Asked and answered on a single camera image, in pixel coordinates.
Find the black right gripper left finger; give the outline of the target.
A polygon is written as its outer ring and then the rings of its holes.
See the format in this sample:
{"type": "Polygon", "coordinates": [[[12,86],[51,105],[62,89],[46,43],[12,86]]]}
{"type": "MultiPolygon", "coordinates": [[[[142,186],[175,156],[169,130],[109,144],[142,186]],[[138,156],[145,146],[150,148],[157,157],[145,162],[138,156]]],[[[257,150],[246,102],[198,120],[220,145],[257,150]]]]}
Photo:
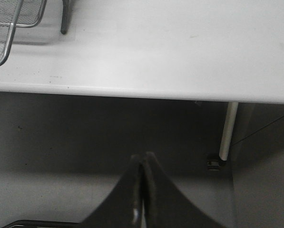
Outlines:
{"type": "Polygon", "coordinates": [[[125,173],[105,200],[79,226],[81,228],[139,228],[142,223],[141,157],[132,155],[125,173]]]}

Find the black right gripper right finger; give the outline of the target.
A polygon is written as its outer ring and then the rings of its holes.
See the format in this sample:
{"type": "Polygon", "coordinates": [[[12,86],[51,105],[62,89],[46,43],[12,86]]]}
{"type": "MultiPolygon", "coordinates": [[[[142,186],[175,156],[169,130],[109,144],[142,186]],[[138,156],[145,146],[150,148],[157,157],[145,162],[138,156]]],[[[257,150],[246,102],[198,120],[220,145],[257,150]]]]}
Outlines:
{"type": "Polygon", "coordinates": [[[165,174],[154,153],[145,154],[142,166],[142,192],[148,228],[223,227],[177,188],[165,174]]]}

